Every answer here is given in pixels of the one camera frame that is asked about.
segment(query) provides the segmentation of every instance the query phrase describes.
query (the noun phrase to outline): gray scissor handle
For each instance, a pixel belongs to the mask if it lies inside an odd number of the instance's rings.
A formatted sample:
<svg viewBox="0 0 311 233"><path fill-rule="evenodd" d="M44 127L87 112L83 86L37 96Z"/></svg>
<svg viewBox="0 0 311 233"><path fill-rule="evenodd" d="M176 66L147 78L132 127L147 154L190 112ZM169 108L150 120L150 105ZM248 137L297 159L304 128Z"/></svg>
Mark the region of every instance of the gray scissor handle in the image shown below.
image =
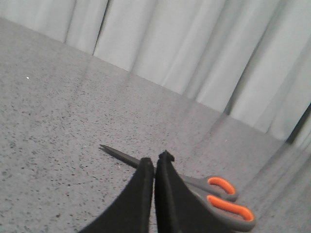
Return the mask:
<svg viewBox="0 0 311 233"><path fill-rule="evenodd" d="M238 198L238 192L236 188L226 179L220 176L207 176L205 178L197 179L185 175L179 175L183 181L187 184L191 184L203 191L213 194L221 199L228 201L236 201ZM220 191L212 186L212 184L221 187L224 191Z"/></svg>
<svg viewBox="0 0 311 233"><path fill-rule="evenodd" d="M240 206L240 205L236 205L234 203L225 201L227 205L234 205L236 207L237 210L243 210L241 211L241 213L235 212L235 211L230 211L227 210L223 207L221 207L220 209L225 210L225 211L229 211L231 213L234 214L238 214L240 216L242 216L243 218L245 218L244 216L247 216L247 219L244 220L239 220L237 218L234 218L230 215L227 215L226 213L224 213L223 211L218 210L217 208L215 208L213 206L213 204L209 201L209 197L211 197L212 195L209 195L208 193L206 193L205 191L203 191L200 188L197 188L195 186L192 186L189 183L185 183L186 186L188 187L188 189L198 198L198 200L216 217L218 218L221 222L223 222L224 224L226 224L229 228L231 228L234 231L240 231L240 232L248 232L251 229L253 229L253 227L256 224L256 220L255 220L255 216L253 215L253 213L247 209L244 206Z"/></svg>

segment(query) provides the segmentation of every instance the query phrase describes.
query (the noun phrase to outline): white curtain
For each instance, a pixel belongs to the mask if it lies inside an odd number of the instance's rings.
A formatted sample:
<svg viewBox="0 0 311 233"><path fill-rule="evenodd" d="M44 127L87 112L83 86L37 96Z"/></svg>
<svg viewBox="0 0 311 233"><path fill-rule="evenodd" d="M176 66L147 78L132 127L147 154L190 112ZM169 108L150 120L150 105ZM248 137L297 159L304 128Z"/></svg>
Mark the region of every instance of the white curtain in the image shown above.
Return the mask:
<svg viewBox="0 0 311 233"><path fill-rule="evenodd" d="M0 0L0 16L311 151L309 0Z"/></svg>

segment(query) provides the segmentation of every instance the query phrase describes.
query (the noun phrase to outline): speckled surface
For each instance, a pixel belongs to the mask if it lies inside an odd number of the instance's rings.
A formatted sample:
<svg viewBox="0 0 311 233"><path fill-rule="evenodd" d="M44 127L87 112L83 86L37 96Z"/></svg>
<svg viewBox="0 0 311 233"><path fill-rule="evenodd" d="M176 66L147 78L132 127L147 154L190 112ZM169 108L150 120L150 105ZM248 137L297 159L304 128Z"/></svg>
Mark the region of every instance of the speckled surface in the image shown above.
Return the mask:
<svg viewBox="0 0 311 233"><path fill-rule="evenodd" d="M311 232L310 155L3 19L0 131L1 233L77 232L107 208L134 169L100 143L154 163L168 149L180 173L224 176L254 233Z"/></svg>

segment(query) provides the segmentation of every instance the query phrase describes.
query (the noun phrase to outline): scissor blade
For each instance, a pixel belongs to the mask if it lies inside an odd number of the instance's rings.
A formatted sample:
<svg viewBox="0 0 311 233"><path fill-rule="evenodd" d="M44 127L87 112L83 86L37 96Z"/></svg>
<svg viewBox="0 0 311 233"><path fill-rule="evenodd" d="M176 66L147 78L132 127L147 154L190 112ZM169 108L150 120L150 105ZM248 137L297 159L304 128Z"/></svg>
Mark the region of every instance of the scissor blade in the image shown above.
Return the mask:
<svg viewBox="0 0 311 233"><path fill-rule="evenodd" d="M109 146L106 146L106 145L102 145L100 144L101 148L103 151L107 152L108 154L110 154L111 156L121 160L122 162L134 167L134 168L137 168L138 165L139 165L139 159L137 158L134 158L128 154L125 154L119 150L116 150L116 149L113 149Z"/></svg>

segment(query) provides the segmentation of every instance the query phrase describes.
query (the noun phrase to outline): black object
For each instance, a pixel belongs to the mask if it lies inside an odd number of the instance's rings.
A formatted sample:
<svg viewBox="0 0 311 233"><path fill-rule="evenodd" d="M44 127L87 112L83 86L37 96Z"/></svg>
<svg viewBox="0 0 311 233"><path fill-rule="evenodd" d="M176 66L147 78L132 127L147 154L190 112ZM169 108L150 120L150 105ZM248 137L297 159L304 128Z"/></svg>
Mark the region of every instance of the black object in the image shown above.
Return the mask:
<svg viewBox="0 0 311 233"><path fill-rule="evenodd" d="M167 151L159 156L155 175L158 233L233 233L188 190Z"/></svg>
<svg viewBox="0 0 311 233"><path fill-rule="evenodd" d="M117 199L80 233L148 233L154 180L150 158L142 158Z"/></svg>

